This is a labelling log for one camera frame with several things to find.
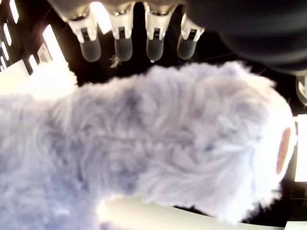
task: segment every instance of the stuffed animal ear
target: stuffed animal ear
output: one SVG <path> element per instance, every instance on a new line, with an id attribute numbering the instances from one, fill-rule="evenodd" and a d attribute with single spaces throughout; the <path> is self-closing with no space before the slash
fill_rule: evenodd
<path id="1" fill-rule="evenodd" d="M 288 127 L 284 130 L 282 141 L 280 143 L 276 165 L 276 173 L 279 180 L 282 180 L 286 173 L 296 142 L 297 137 L 295 134 L 295 125 L 293 125 L 292 127 Z"/>

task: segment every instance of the fluffy toy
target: fluffy toy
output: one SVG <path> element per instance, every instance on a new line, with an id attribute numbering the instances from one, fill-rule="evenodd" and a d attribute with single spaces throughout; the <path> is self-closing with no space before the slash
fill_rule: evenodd
<path id="1" fill-rule="evenodd" d="M 1 95 L 1 230 L 109 229 L 95 211 L 113 196 L 248 217 L 279 197 L 294 146 L 272 86 L 232 62 L 153 67 L 53 100 Z"/>

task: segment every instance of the white surface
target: white surface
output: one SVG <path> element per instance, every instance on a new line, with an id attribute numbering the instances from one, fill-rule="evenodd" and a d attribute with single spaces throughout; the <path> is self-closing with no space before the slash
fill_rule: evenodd
<path id="1" fill-rule="evenodd" d="M 134 230 L 283 230 L 251 224 L 228 225 L 214 218 L 174 207 L 144 204 L 137 198 L 118 199 L 106 204 L 100 219 Z"/>
<path id="2" fill-rule="evenodd" d="M 9 58 L 9 54 L 8 54 L 8 51 L 6 50 L 4 42 L 1 43 L 1 48 L 2 48 L 2 50 L 4 52 L 5 59 L 8 61 L 10 58 Z"/>
<path id="3" fill-rule="evenodd" d="M 43 37 L 51 54 L 53 61 L 66 63 L 65 57 L 53 33 L 51 25 L 48 25 L 43 32 Z"/>
<path id="4" fill-rule="evenodd" d="M 29 62 L 30 62 L 30 65 L 31 65 L 33 71 L 36 70 L 38 66 L 37 66 L 37 62 L 35 61 L 35 58 L 34 58 L 33 55 L 31 55 L 29 57 Z"/>
<path id="5" fill-rule="evenodd" d="M 3 29 L 4 29 L 4 34 L 5 34 L 6 40 L 9 44 L 9 46 L 10 46 L 12 44 L 12 39 L 11 39 L 11 35 L 10 35 L 10 32 L 9 32 L 8 25 L 6 23 L 4 24 Z"/>
<path id="6" fill-rule="evenodd" d="M 288 221 L 284 230 L 307 230 L 307 221 Z"/>
<path id="7" fill-rule="evenodd" d="M 6 69 L 6 64 L 5 64 L 4 58 L 2 56 L 0 57 L 0 60 L 1 60 L 3 68 Z"/>
<path id="8" fill-rule="evenodd" d="M 16 91 L 18 86 L 28 77 L 29 73 L 24 65 L 24 61 L 16 62 L 0 72 L 0 92 Z"/>
<path id="9" fill-rule="evenodd" d="M 19 14 L 18 14 L 18 11 L 17 11 L 15 0 L 11 0 L 10 1 L 10 8 L 11 8 L 11 11 L 12 11 L 14 22 L 17 23 L 18 22 L 18 18 L 19 18 Z"/>
<path id="10" fill-rule="evenodd" d="M 102 33 L 105 35 L 112 29 L 111 20 L 108 12 L 106 11 L 103 4 L 101 4 L 100 2 L 92 2 L 91 11 L 95 16 Z"/>
<path id="11" fill-rule="evenodd" d="M 307 182 L 307 115 L 299 115 L 297 123 L 298 141 L 295 181 Z"/>

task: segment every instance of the plush animal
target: plush animal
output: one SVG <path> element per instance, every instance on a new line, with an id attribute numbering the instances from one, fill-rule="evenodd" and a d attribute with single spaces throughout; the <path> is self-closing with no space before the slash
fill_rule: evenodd
<path id="1" fill-rule="evenodd" d="M 37 87 L 0 95 L 1 230 L 111 229 L 97 204 L 135 195 L 235 223 L 280 197 L 291 110 L 237 62 L 153 67 L 56 99 Z"/>

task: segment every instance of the light fixture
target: light fixture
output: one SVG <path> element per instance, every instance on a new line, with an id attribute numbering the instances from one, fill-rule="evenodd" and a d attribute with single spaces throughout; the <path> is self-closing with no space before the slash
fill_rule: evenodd
<path id="1" fill-rule="evenodd" d="M 9 44 L 9 46 L 10 46 L 12 44 L 12 39 L 11 39 L 11 35 L 10 35 L 10 32 L 9 32 L 8 25 L 6 23 L 4 24 L 3 29 L 4 29 L 4 34 L 5 34 L 6 40 Z"/>
<path id="2" fill-rule="evenodd" d="M 109 32 L 112 29 L 111 20 L 103 4 L 100 2 L 92 2 L 91 11 L 95 16 L 102 33 L 106 34 Z"/>
<path id="3" fill-rule="evenodd" d="M 307 115 L 297 116 L 297 161 L 296 182 L 307 182 Z"/>
<path id="4" fill-rule="evenodd" d="M 9 58 L 9 54 L 8 54 L 8 51 L 6 50 L 4 42 L 1 43 L 1 47 L 2 47 L 2 50 L 4 52 L 5 59 L 8 61 L 10 58 Z"/>
<path id="5" fill-rule="evenodd" d="M 29 57 L 29 62 L 30 62 L 30 65 L 31 65 L 33 71 L 34 71 L 35 69 L 37 69 L 37 63 L 36 63 L 35 58 L 34 58 L 33 55 L 31 55 L 31 56 Z"/>
<path id="6" fill-rule="evenodd" d="M 10 1 L 10 8 L 11 8 L 11 11 L 12 11 L 14 22 L 17 23 L 18 18 L 19 18 L 19 14 L 18 14 L 18 11 L 17 11 L 15 0 Z"/>
<path id="7" fill-rule="evenodd" d="M 0 57 L 0 60 L 1 60 L 1 63 L 3 65 L 3 68 L 6 69 L 6 65 L 5 65 L 5 62 L 4 62 L 4 58 L 1 56 Z"/>
<path id="8" fill-rule="evenodd" d="M 61 48 L 57 42 L 57 39 L 53 33 L 53 30 L 51 28 L 51 25 L 48 25 L 46 29 L 43 32 L 43 37 L 46 41 L 46 45 L 48 47 L 48 50 L 51 54 L 52 60 L 56 62 L 65 62 L 65 57 L 63 56 L 63 53 L 61 51 Z"/>

